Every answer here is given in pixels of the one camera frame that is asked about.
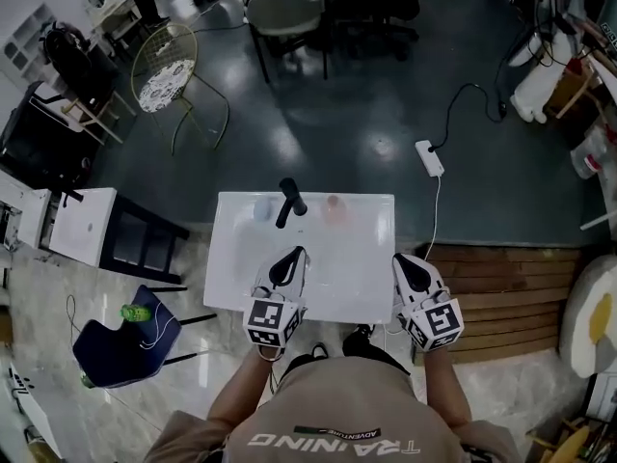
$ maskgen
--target white sink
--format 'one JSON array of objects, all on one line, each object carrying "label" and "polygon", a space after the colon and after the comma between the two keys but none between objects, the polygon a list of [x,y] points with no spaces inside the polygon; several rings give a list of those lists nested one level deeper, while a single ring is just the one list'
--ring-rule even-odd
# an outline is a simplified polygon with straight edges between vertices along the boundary
[{"label": "white sink", "polygon": [[[394,196],[335,194],[344,210],[327,222],[328,197],[301,193],[307,214],[293,211],[284,229],[275,222],[284,203],[276,192],[221,192],[208,256],[203,303],[244,311],[259,266],[276,252],[301,245],[309,262],[303,297],[305,318],[388,323],[392,308]],[[267,221],[254,218],[255,202],[267,198]]]}]

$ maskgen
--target gray floor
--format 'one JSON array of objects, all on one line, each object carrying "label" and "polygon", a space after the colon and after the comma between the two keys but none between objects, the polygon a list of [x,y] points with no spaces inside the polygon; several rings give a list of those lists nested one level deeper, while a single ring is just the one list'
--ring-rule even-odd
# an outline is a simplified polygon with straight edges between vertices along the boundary
[{"label": "gray floor", "polygon": [[[191,0],[159,0],[174,19],[191,22]],[[318,51],[301,49],[297,63],[266,56],[273,78],[262,79],[249,29],[198,33],[198,71],[231,106],[228,133],[212,151],[186,123],[170,154],[180,107],[158,114],[168,137],[141,115],[107,143],[90,186],[123,195],[181,222],[211,222],[222,190],[277,190],[295,177],[301,190],[391,193],[396,231],[414,240],[432,233],[437,183],[414,143],[439,142],[448,102],[465,82],[492,92],[501,56],[522,25],[505,0],[420,0],[414,26],[420,41],[397,62],[378,42],[359,60],[336,49],[330,79],[322,79]],[[241,0],[227,0],[194,29],[242,22]],[[506,69],[507,98],[524,70]],[[191,83],[188,96],[199,122],[216,136],[223,121],[219,98]],[[496,105],[491,105],[496,115]],[[581,232],[581,222],[604,211],[599,184],[571,167],[559,125],[527,125],[512,111],[495,125],[483,97],[469,91],[457,102],[451,137],[440,151],[445,167],[440,197],[440,242],[576,246],[607,238],[607,227]]]}]

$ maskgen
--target chair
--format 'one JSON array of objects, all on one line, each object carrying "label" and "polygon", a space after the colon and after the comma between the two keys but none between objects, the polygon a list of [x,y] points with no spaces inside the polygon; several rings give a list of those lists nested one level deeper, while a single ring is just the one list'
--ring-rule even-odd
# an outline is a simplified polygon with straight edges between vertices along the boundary
[{"label": "chair", "polygon": [[186,86],[193,77],[197,77],[225,102],[225,121],[213,149],[219,146],[227,130],[229,103],[219,91],[195,73],[198,51],[197,38],[191,28],[183,24],[171,23],[157,30],[146,40],[139,50],[131,70],[133,95],[142,110],[152,115],[163,136],[163,128],[154,113],[167,108],[176,100],[186,110],[174,131],[172,154],[174,154],[175,137],[187,116],[191,118],[200,134],[203,134],[191,113],[194,106],[184,96]]},{"label": "chair", "polygon": [[328,79],[329,33],[323,18],[324,10],[324,0],[249,0],[246,17],[266,83],[270,82],[270,78],[259,37],[272,39],[268,41],[271,54],[282,56],[304,46],[306,37],[317,33],[321,35],[324,79]]},{"label": "chair", "polygon": [[147,36],[152,34],[144,25],[142,18],[137,17],[132,9],[125,14],[113,13],[108,15],[100,23],[100,30],[105,40],[113,48],[116,56],[120,57],[123,62],[125,58],[128,58],[129,63],[133,60],[133,56],[127,50],[129,44],[135,38],[139,38],[141,43],[144,44],[145,40],[141,34],[142,31]]},{"label": "chair", "polygon": [[[114,113],[114,111],[112,111],[111,109],[111,105],[112,105],[114,98],[117,99],[120,103],[122,103],[124,108],[126,108],[128,113],[130,113],[133,117],[137,116],[137,114],[135,113],[135,110],[133,110],[128,105],[126,100],[122,96],[120,96],[116,92],[115,89],[111,90],[108,98],[105,101],[100,102],[99,105],[95,109],[88,108],[88,106],[86,106],[82,101],[80,101],[79,98],[76,98],[68,105],[63,106],[61,108],[61,111],[64,115],[67,115],[67,117],[70,117],[72,120],[76,121],[77,124],[81,128],[83,128],[88,134],[90,134],[91,137],[95,138],[96,141],[101,146],[105,146],[105,142],[102,139],[100,139],[98,136],[96,136],[89,129],[88,125],[92,125],[93,123],[96,123],[100,128],[102,128],[105,132],[107,132],[110,136],[112,136],[116,141],[118,141],[120,144],[123,144],[123,140],[120,137],[118,137],[114,133],[114,131],[107,124],[105,124],[101,119],[101,117],[105,113],[108,113],[110,117],[114,119],[115,122],[120,119],[120,117],[116,115],[116,113]],[[80,112],[79,117],[74,117],[69,114],[73,108],[76,108],[77,110],[79,110]]]},{"label": "chair", "polygon": [[[407,59],[407,44],[397,41],[394,34],[406,34],[412,41],[418,39],[415,29],[390,23],[392,17],[412,20],[419,13],[418,0],[334,0],[335,18],[339,28],[346,31],[349,39],[350,55],[356,56],[356,45],[370,35],[380,35],[394,56],[404,61]],[[349,38],[349,29],[360,28],[362,33]]]},{"label": "chair", "polygon": [[[47,58],[70,89],[71,99],[74,98],[70,104],[62,107],[61,112],[78,122],[80,127],[99,144],[104,145],[104,142],[88,128],[88,125],[98,124],[122,144],[122,139],[102,121],[101,117],[107,112],[115,121],[119,119],[111,110],[114,98],[119,100],[133,117],[136,114],[116,92],[111,74],[101,67],[96,67],[83,50],[67,40],[66,33],[62,29],[49,32],[43,39],[43,46]],[[69,115],[73,108],[80,110],[78,117]]]},{"label": "chair", "polygon": [[[152,317],[148,321],[125,320],[118,330],[108,329],[96,320],[88,321],[73,345],[73,355],[88,377],[91,387],[126,386],[156,375],[163,366],[200,355],[191,353],[167,358],[183,325],[216,317],[215,313],[210,313],[192,319],[177,320],[153,293],[185,289],[140,286],[132,303],[151,310]],[[156,341],[157,332],[159,341],[150,349],[143,348],[142,343],[152,344]]]}]

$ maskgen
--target green bottle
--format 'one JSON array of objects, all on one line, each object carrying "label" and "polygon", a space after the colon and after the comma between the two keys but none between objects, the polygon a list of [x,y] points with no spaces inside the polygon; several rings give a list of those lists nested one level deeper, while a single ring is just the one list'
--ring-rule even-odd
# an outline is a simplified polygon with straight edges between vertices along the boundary
[{"label": "green bottle", "polygon": [[123,305],[120,315],[129,322],[144,322],[152,318],[150,309],[141,305]]},{"label": "green bottle", "polygon": [[86,375],[86,372],[82,371],[80,378],[81,383],[89,390],[94,387],[93,381],[91,381],[90,378]]}]

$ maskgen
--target gray chair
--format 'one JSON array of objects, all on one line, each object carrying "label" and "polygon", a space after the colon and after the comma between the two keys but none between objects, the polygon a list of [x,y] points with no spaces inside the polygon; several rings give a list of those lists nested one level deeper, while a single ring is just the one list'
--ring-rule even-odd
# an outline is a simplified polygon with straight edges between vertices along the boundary
[{"label": "gray chair", "polygon": [[259,37],[268,41],[273,56],[282,56],[306,44],[306,37],[318,34],[324,61],[324,79],[328,79],[328,26],[324,18],[324,0],[249,0],[246,17],[266,83],[268,71],[259,46]]}]

